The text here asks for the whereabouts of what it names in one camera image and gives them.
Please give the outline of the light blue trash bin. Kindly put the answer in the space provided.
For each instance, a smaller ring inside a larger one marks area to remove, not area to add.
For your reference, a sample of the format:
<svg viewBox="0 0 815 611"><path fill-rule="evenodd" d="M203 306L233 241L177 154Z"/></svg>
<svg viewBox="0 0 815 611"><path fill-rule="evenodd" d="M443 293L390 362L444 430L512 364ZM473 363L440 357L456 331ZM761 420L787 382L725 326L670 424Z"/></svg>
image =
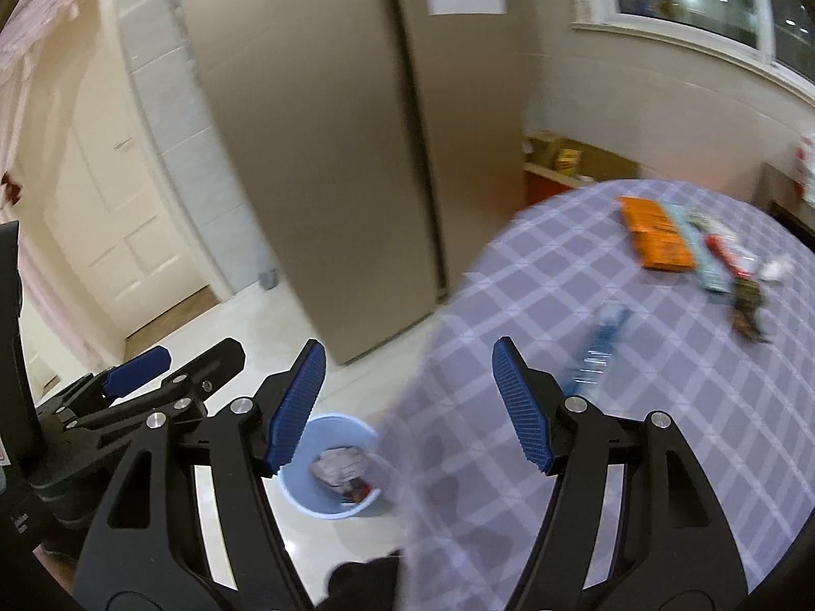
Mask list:
<svg viewBox="0 0 815 611"><path fill-rule="evenodd" d="M355 516L373 516L381 491L373 488L359 502L346 501L328 483L320 481L312 465L329 450L357 447L367 453L377 432L355 416L329 412L313 416L294 451L294 457L279 473L279 487L286 499L300 512L319 520L345 520Z"/></svg>

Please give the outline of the white tissue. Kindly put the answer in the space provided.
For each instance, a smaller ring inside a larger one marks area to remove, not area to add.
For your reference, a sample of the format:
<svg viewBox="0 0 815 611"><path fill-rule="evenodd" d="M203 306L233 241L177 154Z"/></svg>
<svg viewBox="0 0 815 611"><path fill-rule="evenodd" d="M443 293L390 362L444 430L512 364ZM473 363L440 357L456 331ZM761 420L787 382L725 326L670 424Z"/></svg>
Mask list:
<svg viewBox="0 0 815 611"><path fill-rule="evenodd" d="M758 278L763 283L782 283L794 270L793 259L789 255L768 259L758 269Z"/></svg>

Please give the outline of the purple checked tablecloth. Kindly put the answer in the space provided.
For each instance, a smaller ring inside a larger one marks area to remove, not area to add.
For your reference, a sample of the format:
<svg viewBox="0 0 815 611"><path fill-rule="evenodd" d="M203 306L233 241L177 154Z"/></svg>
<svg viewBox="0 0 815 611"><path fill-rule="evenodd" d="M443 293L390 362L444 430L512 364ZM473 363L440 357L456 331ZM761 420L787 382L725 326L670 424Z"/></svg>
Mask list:
<svg viewBox="0 0 815 611"><path fill-rule="evenodd" d="M728 304L693 274L638 262L620 199L714 216L764 261L765 339L743 341ZM712 483L757 585L813 508L813 255L741 200L686 182L602 182L521 212L442 312L420 377L387 412L378 480L405 521L403 609L501 609L520 579L553 483L522 454L493 381L492 349L565 381L595 315L630 311L588 398L611 415L670 414Z"/></svg>

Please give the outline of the orange snack packet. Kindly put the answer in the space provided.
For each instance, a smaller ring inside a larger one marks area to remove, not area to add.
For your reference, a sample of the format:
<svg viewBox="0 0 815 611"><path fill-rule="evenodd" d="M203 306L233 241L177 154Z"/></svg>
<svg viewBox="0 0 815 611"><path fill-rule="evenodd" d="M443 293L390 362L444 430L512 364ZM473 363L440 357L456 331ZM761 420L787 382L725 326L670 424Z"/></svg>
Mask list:
<svg viewBox="0 0 815 611"><path fill-rule="evenodd" d="M685 273L695 269L695 258L677 226L658 202L621 196L621 218L633 236L634 251L642 268Z"/></svg>

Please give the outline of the light teal wrapper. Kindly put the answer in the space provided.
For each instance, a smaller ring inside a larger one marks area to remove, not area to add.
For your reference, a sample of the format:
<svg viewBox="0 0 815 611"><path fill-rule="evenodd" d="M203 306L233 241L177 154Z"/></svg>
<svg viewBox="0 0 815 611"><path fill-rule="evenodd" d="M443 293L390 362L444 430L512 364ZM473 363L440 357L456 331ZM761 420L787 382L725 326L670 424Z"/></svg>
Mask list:
<svg viewBox="0 0 815 611"><path fill-rule="evenodd" d="M660 207L666 212L681 239L691 251L699 286L704 291L712 294L728 294L729 290L731 290L731 280L721 269L717 259L710 253L704 242L702 232L689 222L687 210L673 203L662 203Z"/></svg>

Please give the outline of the red gift box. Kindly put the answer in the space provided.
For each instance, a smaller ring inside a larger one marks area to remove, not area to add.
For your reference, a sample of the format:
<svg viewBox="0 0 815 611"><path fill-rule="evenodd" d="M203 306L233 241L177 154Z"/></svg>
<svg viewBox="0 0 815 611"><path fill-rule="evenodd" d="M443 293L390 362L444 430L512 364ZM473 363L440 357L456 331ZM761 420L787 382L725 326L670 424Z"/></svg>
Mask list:
<svg viewBox="0 0 815 611"><path fill-rule="evenodd" d="M539 167L535 164L528 164L524 170L526 204L535 206L541 202L551 199L562 193L583 188L584 183Z"/></svg>

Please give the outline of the blue toothpaste tube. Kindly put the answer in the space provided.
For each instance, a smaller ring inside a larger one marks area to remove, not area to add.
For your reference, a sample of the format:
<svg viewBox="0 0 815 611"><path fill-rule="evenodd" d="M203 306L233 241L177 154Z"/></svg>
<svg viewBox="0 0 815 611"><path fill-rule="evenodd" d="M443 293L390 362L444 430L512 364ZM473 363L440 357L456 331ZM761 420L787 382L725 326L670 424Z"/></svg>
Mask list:
<svg viewBox="0 0 815 611"><path fill-rule="evenodd" d="M620 302L607 302L598 309L590 335L569 368L563 385L565 396L590 396L601 385L615 354L620 331L629 321L631 313L633 311Z"/></svg>

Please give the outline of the red white wrapper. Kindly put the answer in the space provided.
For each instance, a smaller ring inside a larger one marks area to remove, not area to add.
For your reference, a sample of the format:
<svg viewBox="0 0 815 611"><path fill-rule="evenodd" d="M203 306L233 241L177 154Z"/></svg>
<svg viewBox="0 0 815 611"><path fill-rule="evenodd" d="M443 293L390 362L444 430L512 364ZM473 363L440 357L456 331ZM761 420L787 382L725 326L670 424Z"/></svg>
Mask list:
<svg viewBox="0 0 815 611"><path fill-rule="evenodd" d="M747 269L743 268L743 265L739 262L738 255L734 253L734 250L725 237L714 235L714 233L707 233L707 235L704 236L704 242L710 253L724 263L725 268L729 270L729 273L731 273L733 277L742 280L751 280L753 278L753 275Z"/></svg>

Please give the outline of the pink lace curtain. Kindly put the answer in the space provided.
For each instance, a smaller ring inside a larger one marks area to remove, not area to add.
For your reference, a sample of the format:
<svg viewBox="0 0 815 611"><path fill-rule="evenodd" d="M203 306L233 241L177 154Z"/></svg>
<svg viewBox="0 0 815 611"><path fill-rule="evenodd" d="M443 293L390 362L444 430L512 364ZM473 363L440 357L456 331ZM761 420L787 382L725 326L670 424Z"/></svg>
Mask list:
<svg viewBox="0 0 815 611"><path fill-rule="evenodd" d="M17 160L22 123L45 40L66 19L79 15L84 0L28 0L15 7L2 30L2 177L11 177ZM55 288L36 261L37 247L25 239L19 245L19 272L40 319L61 345L89 370L102 366L94 346L80 334Z"/></svg>

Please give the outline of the small grey floor object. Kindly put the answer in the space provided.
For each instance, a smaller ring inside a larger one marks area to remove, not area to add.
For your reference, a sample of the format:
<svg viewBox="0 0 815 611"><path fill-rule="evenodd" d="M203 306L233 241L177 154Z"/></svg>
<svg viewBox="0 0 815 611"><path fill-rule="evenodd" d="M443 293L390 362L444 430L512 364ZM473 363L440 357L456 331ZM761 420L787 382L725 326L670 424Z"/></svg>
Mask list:
<svg viewBox="0 0 815 611"><path fill-rule="evenodd" d="M258 276L258 284L264 291L271 291L279 284L278 271L276 269L266 269Z"/></svg>

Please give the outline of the trash inside bin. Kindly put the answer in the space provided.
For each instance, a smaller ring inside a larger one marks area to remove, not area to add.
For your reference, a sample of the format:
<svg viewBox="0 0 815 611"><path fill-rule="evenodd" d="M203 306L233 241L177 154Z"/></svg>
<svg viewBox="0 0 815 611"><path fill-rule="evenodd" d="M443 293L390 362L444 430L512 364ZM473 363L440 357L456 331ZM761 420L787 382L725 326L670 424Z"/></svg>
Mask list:
<svg viewBox="0 0 815 611"><path fill-rule="evenodd" d="M367 455L361 447L333 447L322 451L309 463L309 471L343 505L357 505L373 490L362 476L366 465Z"/></svg>

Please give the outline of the cardboard boxes by wall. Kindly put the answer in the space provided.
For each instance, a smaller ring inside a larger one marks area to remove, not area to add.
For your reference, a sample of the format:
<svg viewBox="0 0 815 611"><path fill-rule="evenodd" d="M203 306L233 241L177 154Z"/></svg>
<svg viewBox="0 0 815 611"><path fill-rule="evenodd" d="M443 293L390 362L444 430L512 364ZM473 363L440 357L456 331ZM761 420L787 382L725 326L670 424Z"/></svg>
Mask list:
<svg viewBox="0 0 815 611"><path fill-rule="evenodd" d="M635 161L546 130L526 134L525 156L536 169L551 171L558 178L582 182L640 178Z"/></svg>

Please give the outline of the person's black trouser leg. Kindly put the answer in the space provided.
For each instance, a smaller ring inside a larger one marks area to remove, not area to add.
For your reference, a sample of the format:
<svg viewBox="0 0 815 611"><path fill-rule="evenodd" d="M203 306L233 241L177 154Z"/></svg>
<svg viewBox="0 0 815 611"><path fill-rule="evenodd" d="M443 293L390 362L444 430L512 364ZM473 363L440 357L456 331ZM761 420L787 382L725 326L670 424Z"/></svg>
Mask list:
<svg viewBox="0 0 815 611"><path fill-rule="evenodd" d="M340 564L330 574L322 611L392 611L399 585L400 552Z"/></svg>

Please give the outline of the dark wooden side cabinet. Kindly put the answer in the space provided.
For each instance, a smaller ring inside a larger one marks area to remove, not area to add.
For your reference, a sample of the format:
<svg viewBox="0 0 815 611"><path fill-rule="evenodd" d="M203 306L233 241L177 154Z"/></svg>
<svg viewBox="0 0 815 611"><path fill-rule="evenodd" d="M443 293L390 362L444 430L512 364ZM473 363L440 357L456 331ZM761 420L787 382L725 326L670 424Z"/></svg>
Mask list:
<svg viewBox="0 0 815 611"><path fill-rule="evenodd" d="M764 164L754 205L803 243L813 246L813 206L798 194L797 183L771 164Z"/></svg>

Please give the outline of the gold double-door refrigerator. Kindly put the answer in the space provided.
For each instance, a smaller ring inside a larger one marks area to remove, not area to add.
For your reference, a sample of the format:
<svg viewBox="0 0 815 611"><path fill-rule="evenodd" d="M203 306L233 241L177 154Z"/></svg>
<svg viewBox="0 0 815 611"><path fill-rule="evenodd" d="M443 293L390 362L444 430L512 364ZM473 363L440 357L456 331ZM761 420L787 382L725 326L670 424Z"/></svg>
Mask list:
<svg viewBox="0 0 815 611"><path fill-rule="evenodd" d="M427 0L181 0L207 105L335 362L434 311L524 202L517 30Z"/></svg>

